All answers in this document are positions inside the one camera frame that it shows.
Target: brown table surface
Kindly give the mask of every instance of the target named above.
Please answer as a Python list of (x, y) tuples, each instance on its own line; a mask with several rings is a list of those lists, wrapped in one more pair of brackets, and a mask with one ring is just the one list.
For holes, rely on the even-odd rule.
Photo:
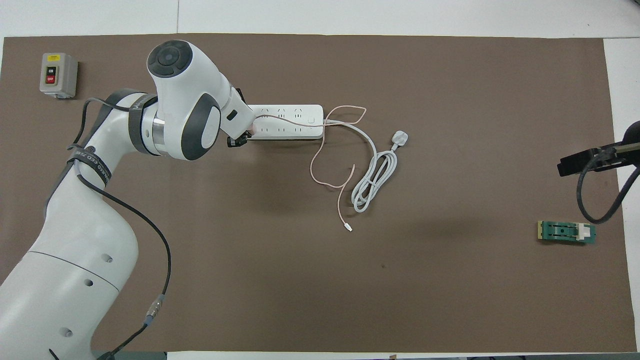
[[(173, 276), (153, 326), (128, 350), (336, 352), (635, 351), (621, 214), (594, 245), (539, 241), (536, 221), (584, 221), (577, 178), (558, 160), (613, 142), (601, 40), (306, 35), (7, 38), (0, 80), (0, 279), (29, 249), (68, 156), (82, 103), (155, 92), (154, 46), (196, 44), (251, 104), (368, 108), (379, 150), (410, 138), (371, 208), (315, 184), (319, 142), (252, 142), (195, 162), (126, 156), (108, 190), (172, 245)], [(43, 53), (80, 61), (77, 97), (38, 90)], [(90, 122), (97, 112), (92, 105)], [(353, 111), (336, 119), (351, 120)], [(321, 179), (361, 176), (368, 145), (327, 130)], [(349, 190), (355, 184), (352, 181)], [(589, 175), (603, 213), (615, 172)], [(140, 243), (94, 348), (135, 331), (164, 278), (164, 249), (126, 210)]]

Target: white power strip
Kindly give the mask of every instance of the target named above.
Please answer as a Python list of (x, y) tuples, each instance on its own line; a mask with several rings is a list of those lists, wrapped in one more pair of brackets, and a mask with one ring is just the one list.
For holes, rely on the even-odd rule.
[[(320, 105), (249, 105), (257, 117), (253, 122), (254, 134), (251, 140), (316, 140), (324, 133), (322, 125), (324, 113)], [(273, 117), (282, 117), (298, 124), (315, 125), (308, 127), (291, 124)]]

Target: white robot link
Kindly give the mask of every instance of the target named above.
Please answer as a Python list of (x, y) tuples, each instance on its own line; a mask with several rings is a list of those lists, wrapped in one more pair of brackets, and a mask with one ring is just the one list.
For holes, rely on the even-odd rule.
[(250, 136), (253, 112), (193, 44), (157, 46), (147, 68), (157, 97), (122, 89), (106, 99), (89, 135), (74, 144), (40, 235), (0, 286), (0, 359), (95, 359), (93, 332), (138, 257), (133, 230), (96, 190), (104, 189), (124, 154), (196, 160), (219, 129), (229, 135), (229, 146)]

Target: green circuit component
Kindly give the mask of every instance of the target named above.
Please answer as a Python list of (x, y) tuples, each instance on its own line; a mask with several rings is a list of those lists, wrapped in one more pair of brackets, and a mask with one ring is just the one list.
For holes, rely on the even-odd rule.
[(539, 221), (538, 239), (594, 243), (596, 227), (582, 222)]

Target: gray joint cap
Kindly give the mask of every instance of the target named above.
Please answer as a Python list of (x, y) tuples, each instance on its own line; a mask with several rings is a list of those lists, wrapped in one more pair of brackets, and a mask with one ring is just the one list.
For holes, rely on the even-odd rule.
[(159, 78), (172, 78), (185, 71), (193, 51), (189, 43), (182, 40), (171, 40), (156, 46), (147, 58), (147, 68), (151, 74)]

